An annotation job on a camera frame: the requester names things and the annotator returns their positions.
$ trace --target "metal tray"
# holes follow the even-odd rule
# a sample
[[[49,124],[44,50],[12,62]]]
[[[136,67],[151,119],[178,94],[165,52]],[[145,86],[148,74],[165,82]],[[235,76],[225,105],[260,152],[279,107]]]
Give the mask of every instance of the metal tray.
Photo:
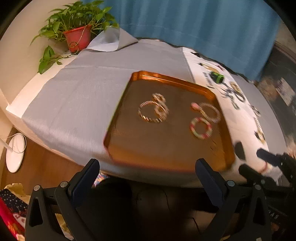
[[[138,107],[152,100],[153,93],[166,99],[169,115],[164,122],[149,123],[138,115]],[[214,105],[222,119],[212,124],[210,138],[196,138],[190,121],[201,114],[191,103]],[[205,109],[208,115],[215,113]],[[146,106],[143,113],[154,117],[154,106]],[[199,133],[204,124],[197,124]],[[194,172],[197,159],[204,158],[215,171],[229,169],[235,160],[227,124],[217,98],[209,89],[173,77],[139,71],[132,74],[121,97],[104,140],[105,148],[118,165],[134,166],[174,172]]]

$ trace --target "cable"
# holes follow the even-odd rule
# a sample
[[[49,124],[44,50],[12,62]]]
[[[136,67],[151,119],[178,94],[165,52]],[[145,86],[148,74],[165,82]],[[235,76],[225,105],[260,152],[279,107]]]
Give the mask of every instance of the cable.
[[[141,192],[147,191],[147,190],[149,190],[149,189],[155,189],[155,187],[146,188],[146,189],[143,189],[143,190],[141,190],[141,191],[139,191],[139,192],[137,193],[137,196],[136,196],[136,205],[138,205],[139,194],[140,194]],[[169,203],[168,203],[168,195],[166,194],[166,192],[165,192],[162,188],[158,187],[158,189],[161,190],[161,191],[164,193],[164,195],[165,195],[165,197],[166,197],[166,202],[167,202],[168,210],[169,210],[170,214],[173,215],[173,212],[171,211],[170,206],[169,206]],[[196,222],[196,220],[195,220],[194,217],[183,217],[183,218],[193,219],[194,224],[195,224],[195,226],[196,226],[196,229],[197,229],[198,233],[201,234],[201,231],[200,231],[200,229],[199,229],[199,227],[198,227],[198,225],[197,225],[197,222]]]
[[[25,149],[26,149],[26,147],[27,147],[27,139],[26,139],[26,137],[25,137],[24,134],[22,134],[22,133],[16,133],[16,134],[14,134],[14,135],[12,135],[12,136],[9,136],[9,137],[0,136],[0,138],[10,138],[10,137],[14,137],[14,136],[16,136],[16,135],[22,135],[22,136],[24,137],[24,139],[25,139],[25,147],[24,147],[24,150],[21,151],[21,152],[17,152],[17,151],[15,151],[15,150],[13,150],[12,147],[10,147],[10,148],[11,148],[11,150],[12,150],[13,152],[15,152],[15,153],[17,153],[17,154],[21,154],[21,153],[23,153],[23,152],[25,151]]]

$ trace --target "red and white bracelet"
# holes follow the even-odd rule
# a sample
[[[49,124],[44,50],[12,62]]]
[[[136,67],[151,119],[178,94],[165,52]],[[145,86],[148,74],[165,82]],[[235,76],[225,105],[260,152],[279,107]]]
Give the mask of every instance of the red and white bracelet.
[[[204,134],[198,134],[195,130],[195,125],[196,123],[199,122],[203,122],[207,125],[207,131]],[[212,135],[213,129],[212,129],[212,125],[204,118],[202,117],[196,117],[194,118],[191,122],[190,122],[190,130],[192,131],[192,133],[198,138],[198,139],[206,139],[209,138]]]

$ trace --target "green object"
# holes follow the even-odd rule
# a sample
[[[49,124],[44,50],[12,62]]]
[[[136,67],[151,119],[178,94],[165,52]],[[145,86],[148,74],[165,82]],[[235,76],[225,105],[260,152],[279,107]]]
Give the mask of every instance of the green object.
[[[218,73],[212,71],[210,76],[211,76],[212,80],[215,81],[217,84],[223,83],[224,75],[218,74]]]
[[[92,38],[97,36],[103,30],[107,30],[111,26],[119,28],[119,24],[116,22],[115,18],[108,13],[112,7],[100,9],[99,5],[101,3],[103,3],[103,1],[93,1],[86,4],[78,1],[73,4],[64,5],[66,7],[64,9],[56,8],[51,10],[50,12],[55,13],[46,20],[47,25],[39,30],[39,34],[33,38],[30,45],[38,37],[46,37],[58,41],[65,41],[65,31],[86,25],[91,25]],[[50,47],[49,49],[49,47],[50,46],[46,47],[44,51],[42,58],[43,61],[40,60],[40,74],[48,70],[55,62],[61,64],[61,62],[57,62],[58,60],[68,58],[68,56],[54,56],[52,48]]]
[[[45,48],[43,57],[39,60],[39,68],[38,68],[38,73],[43,74],[45,71],[47,71],[54,63],[57,63],[58,65],[63,64],[60,62],[60,60],[65,59],[65,58],[70,58],[75,54],[71,55],[61,55],[61,54],[56,54],[52,47],[49,45]]]

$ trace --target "white fan base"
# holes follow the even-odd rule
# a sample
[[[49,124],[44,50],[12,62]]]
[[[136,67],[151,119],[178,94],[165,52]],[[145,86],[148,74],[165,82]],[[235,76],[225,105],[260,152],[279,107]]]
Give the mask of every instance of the white fan base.
[[[22,135],[15,135],[8,144],[14,151],[21,152],[25,148],[25,139]],[[22,159],[24,157],[24,152],[22,153],[16,153],[13,152],[10,149],[7,149],[6,151],[6,165],[7,169],[14,173],[16,172],[21,164]]]

